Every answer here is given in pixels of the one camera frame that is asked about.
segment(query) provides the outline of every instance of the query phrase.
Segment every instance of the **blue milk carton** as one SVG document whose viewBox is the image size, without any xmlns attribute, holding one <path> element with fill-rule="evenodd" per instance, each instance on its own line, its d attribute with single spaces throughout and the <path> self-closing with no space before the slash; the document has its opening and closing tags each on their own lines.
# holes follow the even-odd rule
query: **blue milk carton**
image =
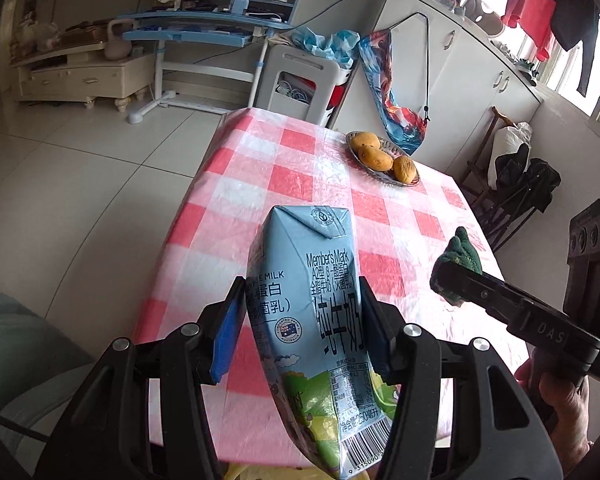
<svg viewBox="0 0 600 480">
<path fill-rule="evenodd" d="M 343 480 L 379 462 L 397 394 L 366 353 L 349 210 L 272 208 L 250 250 L 247 308 L 300 451 Z"/>
</svg>

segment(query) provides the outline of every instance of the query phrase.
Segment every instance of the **white bag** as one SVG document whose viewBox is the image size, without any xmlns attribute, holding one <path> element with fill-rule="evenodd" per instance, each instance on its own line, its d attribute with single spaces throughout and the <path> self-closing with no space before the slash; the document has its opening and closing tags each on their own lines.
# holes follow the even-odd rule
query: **white bag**
<svg viewBox="0 0 600 480">
<path fill-rule="evenodd" d="M 501 155 L 510 155 L 517 153 L 520 145 L 524 142 L 529 145 L 529 156 L 526 159 L 526 168 L 529 166 L 531 156 L 531 134 L 533 130 L 528 123 L 518 123 L 516 127 L 507 126 L 501 128 L 493 134 L 493 149 L 491 150 L 491 160 L 487 172 L 487 182 L 491 189 L 496 189 L 496 159 Z"/>
</svg>

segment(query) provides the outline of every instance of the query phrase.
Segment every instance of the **table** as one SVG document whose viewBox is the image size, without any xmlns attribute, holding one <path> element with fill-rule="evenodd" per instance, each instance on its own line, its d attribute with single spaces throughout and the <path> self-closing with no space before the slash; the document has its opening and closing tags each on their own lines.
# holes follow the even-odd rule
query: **table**
<svg viewBox="0 0 600 480">
<path fill-rule="evenodd" d="M 246 81 L 251 83 L 251 91 L 249 94 L 249 101 L 247 106 L 253 106 L 253 102 L 256 97 L 256 90 L 258 89 L 258 83 L 260 81 L 260 74 L 264 67 L 264 58 L 267 53 L 267 37 L 273 34 L 273 31 L 289 30 L 293 28 L 292 25 L 285 22 L 274 22 L 273 20 L 261 20 L 259 18 L 252 18 L 250 16 L 241 16 L 238 14 L 231 14 L 228 12 L 204 12 L 200 10 L 160 10 L 152 12 L 140 12 L 139 14 L 126 14 L 125 16 L 119 16 L 118 19 L 133 19 L 142 20 L 145 23 L 161 23 L 165 27 L 170 22 L 218 22 L 225 25 L 236 25 L 240 27 L 251 27 L 253 28 L 253 37 L 264 38 L 262 47 L 260 49 L 260 57 L 256 63 L 254 72 L 244 72 L 241 70 L 230 70 L 228 68 L 222 68 L 217 66 L 197 65 L 196 63 L 179 63 L 173 61 L 164 60 L 164 46 L 167 41 L 179 41 L 179 42 L 190 42 L 190 43 L 211 43 L 211 44 L 222 44 L 225 46 L 236 46 L 237 48 L 243 48 L 248 44 L 247 38 L 244 36 L 232 36 L 225 34 L 213 34 L 209 32 L 179 32 L 175 30 L 130 30 L 123 33 L 122 37 L 125 40 L 146 40 L 146 41 L 157 41 L 157 49 L 155 56 L 155 98 L 150 103 L 146 104 L 137 112 L 129 114 L 127 120 L 131 124 L 137 124 L 142 121 L 142 116 L 149 113 L 157 105 L 163 106 L 179 106 L 183 108 L 193 108 L 194 110 L 203 110 L 205 112 L 211 112 L 215 114 L 224 114 L 229 112 L 226 108 L 217 106 L 211 106 L 206 104 L 193 103 L 186 100 L 176 98 L 176 92 L 169 90 L 162 93 L 162 73 L 164 70 L 175 70 L 177 72 L 189 72 L 197 74 L 213 75 L 218 77 L 224 77 L 228 79 L 235 79 L 238 81 Z"/>
<path fill-rule="evenodd" d="M 171 227 L 135 341 L 163 338 L 222 300 L 234 277 L 245 275 L 250 244 L 272 206 L 321 204 L 353 212 L 358 269 L 380 301 L 395 304 L 405 320 L 437 338 L 466 344 L 486 337 L 517 368 L 528 357 L 523 341 L 478 306 L 452 307 L 429 288 L 433 262 L 459 225 L 467 228 L 485 272 L 502 275 L 453 179 L 417 167 L 417 186 L 389 186 L 358 166 L 344 134 L 259 108 L 225 115 Z M 220 460 L 308 465 L 280 421 L 248 319 L 229 373 L 218 386 L 203 386 L 203 393 Z M 440 437 L 451 428 L 448 383 L 441 403 Z M 162 441 L 153 387 L 150 435 Z"/>
</svg>

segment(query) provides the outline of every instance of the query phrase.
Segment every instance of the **drawer handle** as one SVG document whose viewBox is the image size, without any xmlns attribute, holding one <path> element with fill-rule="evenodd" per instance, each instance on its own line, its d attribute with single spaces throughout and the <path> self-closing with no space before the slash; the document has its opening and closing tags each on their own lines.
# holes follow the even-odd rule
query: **drawer handle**
<svg viewBox="0 0 600 480">
<path fill-rule="evenodd" d="M 501 70 L 500 73 L 498 74 L 498 80 L 493 84 L 494 88 L 496 88 L 496 86 L 498 86 L 502 82 L 503 77 L 504 77 L 504 70 Z"/>
<path fill-rule="evenodd" d="M 507 89 L 507 86 L 509 86 L 509 76 L 504 80 L 504 86 L 498 90 L 498 93 L 502 94 Z"/>
<path fill-rule="evenodd" d="M 445 50 L 449 50 L 451 48 L 451 44 L 454 42 L 456 38 L 456 32 L 454 30 L 451 31 L 451 38 L 449 39 L 449 43 L 445 45 Z"/>
</svg>

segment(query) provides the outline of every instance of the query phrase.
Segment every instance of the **cabinet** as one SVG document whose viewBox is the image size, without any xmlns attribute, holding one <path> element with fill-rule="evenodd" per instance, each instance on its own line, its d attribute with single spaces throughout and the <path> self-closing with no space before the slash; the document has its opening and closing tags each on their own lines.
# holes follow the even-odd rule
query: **cabinet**
<svg viewBox="0 0 600 480">
<path fill-rule="evenodd" d="M 502 78 L 494 90 L 493 97 L 479 118 L 474 130 L 466 140 L 464 146 L 451 162 L 445 173 L 454 178 L 459 178 L 466 169 L 466 162 L 475 155 L 480 143 L 484 139 L 484 134 L 493 119 L 491 107 L 495 106 L 501 113 L 505 114 L 512 121 L 517 123 L 521 121 L 529 122 L 533 114 L 538 109 L 538 102 L 535 99 L 529 99 L 529 90 L 523 82 L 508 68 L 502 71 Z M 482 152 L 479 165 L 486 167 L 491 158 L 491 148 L 493 146 L 493 136 L 490 142 Z"/>
<path fill-rule="evenodd" d="M 90 106 L 96 97 L 111 97 L 124 111 L 128 97 L 136 93 L 141 98 L 151 83 L 154 56 L 110 61 L 95 43 L 45 52 L 12 67 L 12 89 L 18 101 L 79 101 Z"/>
<path fill-rule="evenodd" d="M 458 177 L 484 137 L 492 106 L 513 121 L 528 122 L 540 100 L 487 37 L 432 0 L 384 0 L 374 30 L 390 27 L 414 12 L 429 18 L 430 122 L 413 158 Z M 426 28 L 420 16 L 392 30 L 392 88 L 400 106 L 424 115 Z M 332 127 L 386 137 L 360 66 L 351 75 Z"/>
</svg>

